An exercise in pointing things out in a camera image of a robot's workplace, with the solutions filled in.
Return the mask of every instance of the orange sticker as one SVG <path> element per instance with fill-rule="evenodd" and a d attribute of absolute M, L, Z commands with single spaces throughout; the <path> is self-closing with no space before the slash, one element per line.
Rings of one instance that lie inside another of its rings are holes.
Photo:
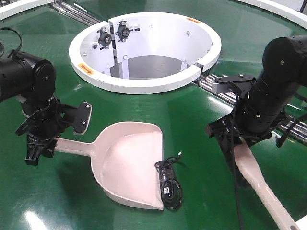
<path fill-rule="evenodd" d="M 201 23 L 200 21 L 194 19 L 194 18 L 187 18 L 189 21 L 195 22 L 197 24 Z"/>
<path fill-rule="evenodd" d="M 91 68 L 89 68 L 87 65 L 81 63 L 81 64 L 79 64 L 78 66 L 79 66 L 81 69 L 83 69 L 83 71 L 84 71 L 85 73 L 87 73 L 88 75 L 94 74 L 94 71 L 93 71 Z"/>

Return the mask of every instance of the black cable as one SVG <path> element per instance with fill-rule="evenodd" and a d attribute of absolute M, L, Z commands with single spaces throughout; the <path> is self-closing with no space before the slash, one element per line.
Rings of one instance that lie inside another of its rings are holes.
<path fill-rule="evenodd" d="M 172 167 L 172 164 L 180 158 L 181 155 L 169 157 L 154 164 L 159 172 L 161 200 L 168 209 L 179 209 L 182 204 L 182 188 L 179 181 L 175 179 L 175 172 Z"/>
<path fill-rule="evenodd" d="M 276 146 L 277 147 L 281 147 L 283 145 L 283 143 L 286 141 L 287 137 L 290 134 L 290 131 L 294 128 L 294 126 L 296 126 L 299 122 L 301 121 L 305 121 L 307 120 L 307 114 L 304 114 L 302 116 L 300 116 L 298 119 L 296 119 L 289 127 L 288 129 L 285 131 L 285 133 L 277 139 L 276 141 Z"/>
<path fill-rule="evenodd" d="M 10 30 L 10 31 L 13 31 L 15 34 L 17 34 L 17 36 L 19 37 L 19 40 L 20 40 L 19 46 L 18 46 L 15 50 L 13 50 L 13 51 L 7 56 L 7 58 L 9 58 L 11 55 L 16 54 L 16 53 L 21 49 L 21 47 L 23 46 L 23 39 L 21 38 L 20 34 L 19 34 L 16 30 L 14 30 L 14 29 L 12 29 L 12 28 L 3 27 L 3 28 L 0 28 L 0 31 L 1 31 L 1 30 Z"/>
<path fill-rule="evenodd" d="M 232 156 L 232 170 L 234 175 L 234 186 L 235 186 L 235 197 L 236 197 L 236 212 L 238 216 L 238 222 L 239 222 L 239 229 L 243 230 L 243 220 L 241 215 L 241 207 L 240 207 L 240 199 L 239 199 L 239 192 L 238 192 L 238 183 L 237 183 L 237 166 L 235 161 L 235 147 L 234 147 L 234 129 L 235 129 L 235 116 L 236 116 L 236 104 L 238 101 L 238 95 L 236 95 L 236 101 L 234 109 L 232 110 L 232 121 L 231 121 L 231 133 L 230 133 L 230 142 L 231 142 L 231 156 Z"/>

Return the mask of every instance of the green table surface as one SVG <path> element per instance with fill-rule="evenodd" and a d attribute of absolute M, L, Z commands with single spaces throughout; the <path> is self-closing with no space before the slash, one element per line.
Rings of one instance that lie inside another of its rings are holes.
<path fill-rule="evenodd" d="M 131 12 L 172 12 L 196 18 L 221 37 L 217 64 L 205 74 L 233 75 L 261 72 L 262 52 L 269 41 L 306 31 L 270 12 L 230 0 L 82 0 L 77 2 L 100 20 Z M 236 230 L 238 221 L 233 177 L 215 139 L 204 132 L 207 123 L 224 116 L 231 106 L 191 83 L 153 95 L 124 95 L 96 88 L 72 69 L 68 48 L 85 25 L 48 6 L 38 7 L 0 22 L 19 31 L 22 50 L 50 60 L 57 69 L 55 95 L 61 102 L 93 106 L 83 136 L 69 128 L 64 138 L 91 142 L 108 125 L 120 121 L 157 124 L 164 135 L 164 156 L 183 153 L 174 166 L 183 187 L 177 211 L 127 207 L 109 199 L 94 179 L 90 159 L 56 152 L 41 157 L 38 166 L 24 162 L 25 136 L 15 135 L 24 121 L 19 103 L 0 103 L 0 230 Z M 18 39 L 1 32 L 7 50 Z M 306 106 L 292 100 L 302 114 Z M 282 148 L 274 138 L 252 147 L 268 185 L 294 220 L 307 214 L 307 148 L 289 138 Z M 247 230 L 277 229 L 252 189 L 239 189 Z"/>

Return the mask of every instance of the pink dustpan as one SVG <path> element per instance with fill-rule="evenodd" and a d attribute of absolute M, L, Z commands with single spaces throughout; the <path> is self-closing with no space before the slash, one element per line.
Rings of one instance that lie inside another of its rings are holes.
<path fill-rule="evenodd" d="M 112 200 L 163 210 L 159 174 L 154 167 L 163 159 L 158 126 L 119 122 L 105 128 L 92 143 L 57 138 L 55 150 L 89 156 L 95 179 Z"/>

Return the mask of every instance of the metal rail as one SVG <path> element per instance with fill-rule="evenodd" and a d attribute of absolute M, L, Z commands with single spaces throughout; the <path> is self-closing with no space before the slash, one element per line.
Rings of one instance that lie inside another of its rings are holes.
<path fill-rule="evenodd" d="M 54 3 L 51 3 L 50 6 L 58 12 L 88 26 L 100 22 L 100 20 L 96 19 L 95 17 L 64 2 L 55 1 Z"/>
<path fill-rule="evenodd" d="M 209 75 L 207 77 L 205 76 L 200 76 L 198 81 L 195 82 L 196 84 L 198 84 L 199 87 L 201 87 L 202 89 L 205 89 L 206 91 L 214 94 L 212 92 L 212 83 L 211 81 L 218 78 L 218 76 L 215 75 Z M 227 92 L 227 93 L 220 93 L 220 94 L 214 94 L 215 96 L 223 99 L 224 101 L 234 105 L 235 101 L 236 101 L 236 96 L 231 93 L 231 92 Z M 290 121 L 285 124 L 285 125 L 281 125 L 278 127 L 278 130 L 285 132 L 288 127 L 295 121 L 294 117 L 290 117 Z M 294 126 L 294 128 L 290 131 L 290 135 L 292 138 L 298 140 L 299 142 L 301 142 L 304 145 L 307 145 L 307 124 L 304 122 L 299 122 L 297 125 Z"/>

